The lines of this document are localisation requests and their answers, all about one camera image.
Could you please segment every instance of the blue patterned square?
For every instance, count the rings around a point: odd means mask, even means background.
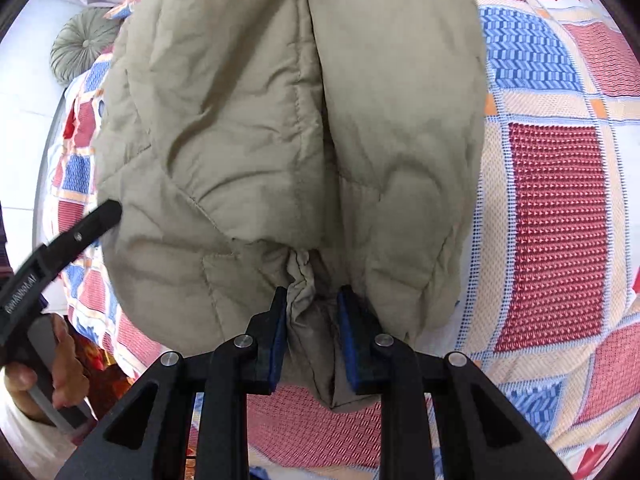
[[[480,19],[500,88],[582,92],[566,47],[545,20],[501,7],[482,7]]]
[[[110,20],[124,20],[131,15],[131,8],[129,6],[121,8],[118,12],[116,12],[113,16],[111,16]]]
[[[558,409],[562,381],[542,386],[502,384],[500,389],[542,438],[549,436]]]
[[[203,402],[204,402],[204,394],[203,393],[196,394],[196,399],[193,403],[193,411],[201,413]]]
[[[109,292],[109,319],[111,319],[111,321],[113,321],[114,323],[116,322],[116,311],[118,309],[118,299],[116,298],[116,294],[113,291],[113,285],[111,285],[111,283],[108,283],[109,287],[108,287],[108,292]]]
[[[91,72],[86,77],[84,82],[84,91],[93,92],[97,90],[102,80],[107,75],[109,68],[111,67],[111,61],[101,61],[100,63],[94,63],[91,67]]]
[[[434,447],[433,452],[433,472],[436,478],[442,478],[444,476],[444,469],[442,467],[442,452],[439,447]]]
[[[69,280],[69,284],[71,285],[71,297],[77,300],[78,288],[84,278],[84,268],[76,265],[69,265],[64,272],[66,272],[66,278]]]
[[[62,189],[78,193],[89,193],[91,180],[91,161],[88,156],[71,155],[66,165],[65,179]]]
[[[78,331],[80,335],[83,335],[89,341],[92,341],[94,344],[98,346],[100,345],[100,338],[98,337],[97,333],[95,333],[94,327],[90,325],[87,325],[87,326],[82,325],[78,321],[78,318],[76,317],[74,328]]]

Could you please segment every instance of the human hand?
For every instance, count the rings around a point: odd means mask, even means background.
[[[76,344],[69,335],[65,320],[58,314],[52,314],[51,323],[58,341],[51,370],[54,388],[52,404],[59,410],[82,402],[89,393],[89,379],[82,373],[82,365],[76,359]],[[36,383],[36,373],[20,363],[9,363],[4,373],[4,384],[18,409],[31,420],[50,424],[29,394]]]

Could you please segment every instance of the person's arm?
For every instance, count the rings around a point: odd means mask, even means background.
[[[52,370],[53,404],[56,408],[74,406],[86,397],[89,381],[76,359],[65,321],[52,315],[52,323],[58,340]],[[36,480],[52,480],[75,446],[31,399],[28,390],[35,381],[35,373],[21,364],[11,363],[0,372],[0,430]]]

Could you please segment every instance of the white floor tile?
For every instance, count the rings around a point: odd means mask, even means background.
[[[51,46],[82,8],[63,0],[30,0],[0,43],[0,92],[15,96],[21,109],[55,113],[62,87],[49,66]]]
[[[33,209],[38,171],[52,118],[23,112],[0,100],[0,202]]]
[[[6,232],[6,253],[9,263],[18,269],[33,251],[31,246],[31,231],[33,211],[11,209],[2,204],[2,222]]]
[[[53,281],[42,293],[49,302],[44,312],[57,312],[60,316],[66,316],[68,303],[66,302],[65,289],[60,278]]]

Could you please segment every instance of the beige puffer jacket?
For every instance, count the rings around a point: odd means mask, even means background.
[[[341,285],[410,344],[449,317],[482,149],[473,0],[143,0],[104,92],[104,257],[149,337],[210,351],[286,286],[285,380],[350,410]]]

